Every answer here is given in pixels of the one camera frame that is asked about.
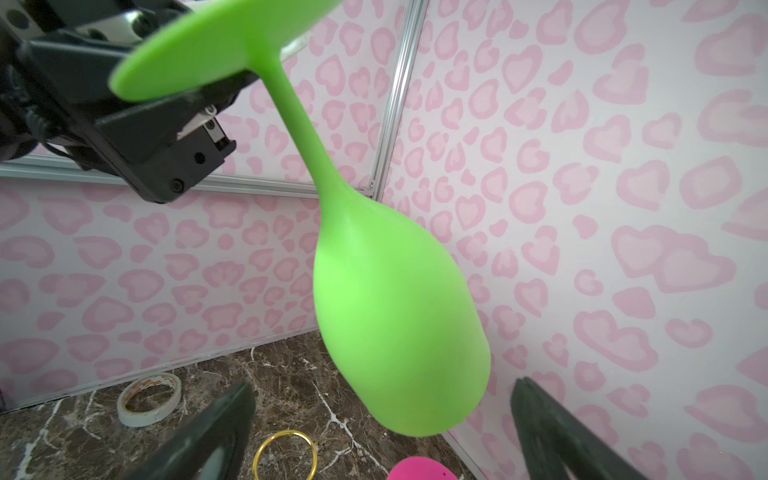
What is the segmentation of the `lime green wine glass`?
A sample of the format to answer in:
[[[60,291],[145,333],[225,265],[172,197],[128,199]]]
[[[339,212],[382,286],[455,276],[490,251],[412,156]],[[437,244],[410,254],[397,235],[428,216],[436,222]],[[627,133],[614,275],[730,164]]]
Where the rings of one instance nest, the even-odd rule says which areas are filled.
[[[313,297],[324,344],[381,425],[437,435],[462,423],[484,396],[489,344],[449,252],[342,178],[285,73],[282,48],[333,8],[331,1],[216,1],[141,43],[109,86],[138,102],[244,70],[260,77],[318,191]]]

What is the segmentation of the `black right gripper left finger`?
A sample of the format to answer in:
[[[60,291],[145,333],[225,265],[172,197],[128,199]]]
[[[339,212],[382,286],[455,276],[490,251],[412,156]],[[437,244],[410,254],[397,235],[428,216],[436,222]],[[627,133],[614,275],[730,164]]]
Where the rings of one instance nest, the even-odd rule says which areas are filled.
[[[252,385],[246,381],[233,385],[126,477],[236,479],[254,415]]]

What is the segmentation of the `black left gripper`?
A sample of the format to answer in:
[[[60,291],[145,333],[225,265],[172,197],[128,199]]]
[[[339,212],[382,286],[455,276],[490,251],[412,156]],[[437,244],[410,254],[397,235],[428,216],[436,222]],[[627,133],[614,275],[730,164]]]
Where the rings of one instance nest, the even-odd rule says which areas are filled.
[[[147,102],[108,80],[136,45],[193,11],[181,1],[5,1],[1,5],[1,160],[37,148],[175,201],[236,149],[217,115],[235,79]]]

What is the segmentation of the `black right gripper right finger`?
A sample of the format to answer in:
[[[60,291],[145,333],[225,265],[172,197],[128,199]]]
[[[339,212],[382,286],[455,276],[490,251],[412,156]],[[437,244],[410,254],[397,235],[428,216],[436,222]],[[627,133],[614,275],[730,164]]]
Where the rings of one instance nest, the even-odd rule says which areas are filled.
[[[529,377],[510,407],[532,479],[641,479],[643,475]]]

